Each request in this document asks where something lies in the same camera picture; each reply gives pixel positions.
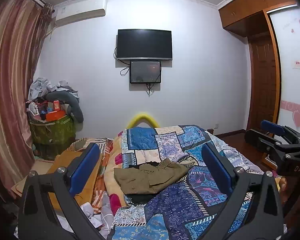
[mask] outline door frame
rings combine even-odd
[[[256,38],[264,37],[264,36],[269,36],[270,38],[272,38],[270,32],[258,33],[258,34],[255,34],[253,36],[247,37],[248,44],[249,44],[250,65],[251,65],[251,96],[250,96],[250,108],[249,108],[249,117],[248,117],[248,123],[247,123],[247,130],[251,129],[251,113],[252,113],[252,109],[253,109],[253,100],[254,100],[254,92],[255,92],[254,91],[255,76],[254,76],[254,66],[253,66],[253,55],[252,55],[251,41],[253,41]]]
[[[275,105],[274,105],[274,114],[273,114],[273,123],[278,123],[279,118],[279,111],[280,111],[280,101],[281,101],[281,65],[280,65],[280,55],[279,55],[279,47],[277,43],[277,38],[274,34],[274,28],[271,22],[271,19],[267,13],[267,11],[277,9],[286,5],[291,5],[290,2],[283,3],[283,4],[277,4],[276,6],[269,7],[267,9],[263,9],[263,13],[266,17],[266,21],[269,27],[271,40],[272,40],[272,46],[273,46],[273,52],[274,52],[274,60],[275,60],[275,76],[276,76],[276,82],[275,82]]]

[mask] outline black power cable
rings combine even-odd
[[[117,49],[117,47],[115,47],[115,49],[114,49],[115,59],[121,61],[123,64],[128,65],[127,67],[125,67],[124,69],[122,69],[122,70],[120,71],[120,75],[121,75],[121,76],[125,76],[125,75],[129,72],[129,69],[130,69],[131,65],[128,64],[128,63],[126,63],[126,62],[123,62],[121,59],[117,59],[117,54],[116,54],[116,52],[115,52],[116,49]]]
[[[146,83],[147,89],[149,90],[149,97],[150,97],[150,90],[151,90],[151,88],[153,88],[153,86],[155,85],[155,82],[161,76],[161,70],[162,70],[162,65],[161,65],[161,61],[160,61],[160,74],[157,76],[157,78],[155,79],[154,83]]]

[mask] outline small monitor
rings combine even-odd
[[[160,61],[131,61],[130,83],[161,83]]]

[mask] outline patchwork quilt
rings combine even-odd
[[[258,166],[235,148],[196,125],[134,127],[124,130],[120,137],[121,153],[117,152],[116,156],[110,158],[122,163],[117,162],[112,167],[109,167],[109,163],[106,171],[113,173],[113,167],[128,168],[130,164],[160,162],[169,158],[185,165],[189,172],[143,205],[134,206],[118,190],[118,186],[114,186],[116,191],[112,192],[113,195],[118,199],[123,197],[126,205],[119,204],[120,207],[114,210],[114,222],[108,239],[196,240],[227,199],[202,159],[201,149],[207,142],[212,142],[219,154],[227,157],[234,167],[241,166],[247,172],[263,174]],[[111,191],[106,176],[105,182],[107,190]],[[252,194],[248,192],[229,233],[240,227],[251,197]]]

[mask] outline wall-mounted tv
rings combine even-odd
[[[172,60],[171,31],[118,30],[117,59]]]

